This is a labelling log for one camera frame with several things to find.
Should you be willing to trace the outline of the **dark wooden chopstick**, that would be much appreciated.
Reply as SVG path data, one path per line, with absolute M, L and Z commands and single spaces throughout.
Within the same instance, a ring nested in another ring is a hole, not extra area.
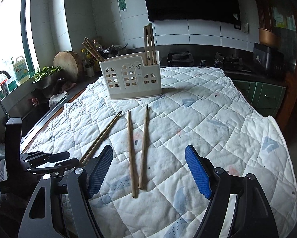
M 156 57 L 156 51 L 155 51 L 155 42 L 154 42 L 154 35 L 153 35 L 153 26 L 150 23 L 149 24 L 149 30 L 150 30 L 150 36 L 151 36 L 151 47 L 152 47 L 152 53 L 153 53 L 153 65 L 157 64 L 157 57 Z
M 130 163 L 130 180 L 132 187 L 132 197 L 137 197 L 136 176 L 135 176 L 135 156 L 133 152 L 133 133 L 131 123 L 131 112 L 127 112 L 127 135 L 128 135 L 128 148 L 129 148 L 129 163 Z
M 145 148 L 147 140 L 147 122 L 148 122 L 148 105 L 145 109 L 145 118 L 144 118 L 144 130 L 142 137 L 142 152 L 141 152 L 141 166 L 140 166 L 140 176 L 139 176 L 139 189 L 143 188 L 144 183 L 144 164 L 145 164 Z
M 150 64 L 153 65 L 153 50 L 152 50 L 152 39 L 151 39 L 151 25 L 147 25 L 147 39 L 148 39 L 148 52 Z
M 145 53 L 145 57 L 144 57 L 144 63 L 145 66 L 148 66 L 148 43 L 147 43 L 147 25 L 144 26 L 144 53 Z

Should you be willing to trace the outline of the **grey dish rag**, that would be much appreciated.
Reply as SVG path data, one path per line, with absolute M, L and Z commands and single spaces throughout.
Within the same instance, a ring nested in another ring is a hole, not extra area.
M 60 102 L 62 102 L 66 96 L 68 95 L 67 91 L 64 91 L 63 93 L 57 94 L 57 95 L 53 95 L 50 99 L 49 99 L 49 108 L 50 110 L 53 110 Z

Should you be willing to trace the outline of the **white quilted cloth mat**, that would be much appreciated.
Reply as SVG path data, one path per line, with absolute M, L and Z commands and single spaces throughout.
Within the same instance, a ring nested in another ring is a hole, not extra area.
M 286 237 L 297 222 L 297 182 L 286 141 L 273 117 L 263 117 L 224 72 L 216 68 L 161 70 L 157 97 L 111 100 L 104 77 L 64 106 L 29 151 L 81 158 L 114 117 L 105 144 L 113 160 L 99 193 L 90 200 L 105 237 L 193 237 L 208 200 L 185 160 L 193 145 L 201 157 L 229 174 L 258 179 Z M 148 105 L 144 183 L 139 189 L 145 109 Z M 131 112 L 137 197 L 130 180 L 127 112 Z

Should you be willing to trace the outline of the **steel bowl of greens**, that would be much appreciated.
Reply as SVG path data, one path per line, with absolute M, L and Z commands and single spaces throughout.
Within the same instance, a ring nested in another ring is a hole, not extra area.
M 61 66 L 43 67 L 41 71 L 34 74 L 32 84 L 37 89 L 43 90 L 56 83 L 61 74 Z

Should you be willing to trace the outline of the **white detergent jug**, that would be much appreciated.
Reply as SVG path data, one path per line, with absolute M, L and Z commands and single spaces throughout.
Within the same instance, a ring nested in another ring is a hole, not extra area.
M 15 59 L 13 71 L 15 73 L 17 85 L 22 85 L 30 78 L 30 73 L 26 65 L 25 58 L 22 55 Z

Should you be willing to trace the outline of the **round wooden cutting board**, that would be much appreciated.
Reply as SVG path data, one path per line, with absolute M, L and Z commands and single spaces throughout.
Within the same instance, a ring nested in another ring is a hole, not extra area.
M 54 57 L 53 65 L 60 66 L 64 77 L 72 82 L 80 82 L 84 78 L 82 60 L 76 52 L 59 52 Z

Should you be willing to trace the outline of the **small white seasoning jar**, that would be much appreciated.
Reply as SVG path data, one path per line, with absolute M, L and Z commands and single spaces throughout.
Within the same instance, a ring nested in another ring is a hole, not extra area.
M 94 68 L 93 68 L 92 63 L 86 64 L 86 73 L 87 73 L 88 77 L 95 76 Z

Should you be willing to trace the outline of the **yellow cap oil bottle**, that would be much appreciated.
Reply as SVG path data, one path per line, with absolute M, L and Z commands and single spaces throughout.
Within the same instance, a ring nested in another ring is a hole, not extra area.
M 81 60 L 82 60 L 84 71 L 87 72 L 87 64 L 89 62 L 88 62 L 88 58 L 87 58 L 87 55 L 86 55 L 86 50 L 84 48 L 81 49 Z

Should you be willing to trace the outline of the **white plastic utensil holder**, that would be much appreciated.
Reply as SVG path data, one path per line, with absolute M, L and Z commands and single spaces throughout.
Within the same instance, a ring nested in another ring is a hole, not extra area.
M 144 52 L 120 55 L 100 62 L 110 99 L 138 99 L 162 95 L 159 51 L 157 64 L 146 66 Z

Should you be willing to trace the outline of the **dark soy sauce bottle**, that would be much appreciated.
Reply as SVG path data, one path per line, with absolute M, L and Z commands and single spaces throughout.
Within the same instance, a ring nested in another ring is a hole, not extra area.
M 102 45 L 98 43 L 96 39 L 92 40 L 92 44 L 93 44 L 94 50 L 96 50 L 100 54 L 100 56 L 103 57 Z M 99 66 L 99 61 L 97 59 L 95 59 L 95 69 L 96 69 L 96 72 L 101 71 L 101 68 Z

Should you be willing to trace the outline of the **steel pressure cooker pot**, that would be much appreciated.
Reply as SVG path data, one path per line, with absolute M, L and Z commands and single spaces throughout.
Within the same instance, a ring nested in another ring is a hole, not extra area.
M 108 58 L 124 55 L 127 53 L 127 50 L 126 50 L 127 45 L 128 44 L 111 45 L 110 47 L 106 48 L 103 52 Z

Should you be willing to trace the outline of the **black gas stove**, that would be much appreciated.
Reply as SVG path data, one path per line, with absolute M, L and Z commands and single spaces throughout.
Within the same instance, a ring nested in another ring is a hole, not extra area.
M 170 52 L 167 55 L 167 66 L 188 67 L 194 65 L 194 58 L 189 52 Z

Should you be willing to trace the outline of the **wooden glass door cabinet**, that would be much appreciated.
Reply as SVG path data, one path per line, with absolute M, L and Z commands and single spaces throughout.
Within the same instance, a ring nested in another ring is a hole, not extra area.
M 297 8 L 293 0 L 255 0 L 259 25 L 275 36 L 275 44 L 283 54 L 283 76 L 286 93 L 276 121 L 281 130 L 293 122 L 297 103 Z

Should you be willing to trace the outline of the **green wall sticker hook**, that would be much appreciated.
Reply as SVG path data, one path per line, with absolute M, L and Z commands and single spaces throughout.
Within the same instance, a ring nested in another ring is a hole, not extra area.
M 127 9 L 125 0 L 119 0 L 119 1 L 118 1 L 118 4 L 119 4 L 119 9 L 120 9 L 120 11 L 125 12 L 126 9 Z

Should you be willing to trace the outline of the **white wall socket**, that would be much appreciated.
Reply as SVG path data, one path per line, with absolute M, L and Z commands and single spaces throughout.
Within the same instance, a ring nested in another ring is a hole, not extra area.
M 249 33 L 249 24 L 248 23 L 242 23 L 241 31 L 243 31 L 244 33 Z

